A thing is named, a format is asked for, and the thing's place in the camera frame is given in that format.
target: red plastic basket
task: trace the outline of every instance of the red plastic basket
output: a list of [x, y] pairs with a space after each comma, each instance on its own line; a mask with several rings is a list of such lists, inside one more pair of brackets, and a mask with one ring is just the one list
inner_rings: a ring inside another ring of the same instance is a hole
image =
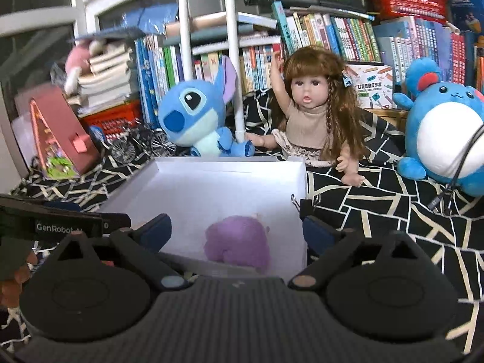
[[418, 16], [422, 19], [445, 23], [447, 0], [370, 0], [380, 20], [401, 16]]
[[134, 126], [136, 119], [141, 119], [141, 101], [133, 100], [123, 105], [81, 118], [88, 127], [96, 126], [103, 130], [108, 138], [123, 132], [123, 126]]

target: stitch eye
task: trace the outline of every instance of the stitch eye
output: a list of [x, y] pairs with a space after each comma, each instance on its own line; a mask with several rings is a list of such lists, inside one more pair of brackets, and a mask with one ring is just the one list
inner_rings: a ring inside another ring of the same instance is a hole
[[197, 94], [193, 91], [185, 94], [185, 102], [191, 110], [195, 110], [201, 99], [200, 94]]

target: black gripper pad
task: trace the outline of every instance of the black gripper pad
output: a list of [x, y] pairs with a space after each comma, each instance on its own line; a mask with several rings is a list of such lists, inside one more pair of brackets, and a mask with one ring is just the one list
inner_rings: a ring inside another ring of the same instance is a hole
[[25, 363], [449, 363], [461, 354], [444, 338], [392, 344], [351, 333], [318, 295], [289, 290], [280, 279], [199, 278], [186, 290], [162, 293], [119, 335], [86, 344], [34, 337], [16, 357]]

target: beige dress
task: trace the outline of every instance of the beige dress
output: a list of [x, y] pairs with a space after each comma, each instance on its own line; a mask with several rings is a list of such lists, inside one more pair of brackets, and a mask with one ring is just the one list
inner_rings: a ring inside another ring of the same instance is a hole
[[303, 157], [315, 167], [331, 166], [333, 162], [319, 159], [321, 149], [330, 139], [326, 126], [326, 104], [306, 109], [291, 102], [286, 110], [286, 131], [273, 129], [272, 134], [283, 155]]

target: miniature bicycle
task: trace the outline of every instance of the miniature bicycle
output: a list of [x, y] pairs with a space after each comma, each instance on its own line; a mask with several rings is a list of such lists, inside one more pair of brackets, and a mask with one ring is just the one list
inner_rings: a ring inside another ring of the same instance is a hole
[[139, 152], [156, 157], [175, 155], [176, 145], [168, 141], [162, 129], [149, 129], [138, 120], [134, 127], [125, 125], [123, 128], [124, 132], [110, 146], [111, 157], [116, 162], [130, 163]]

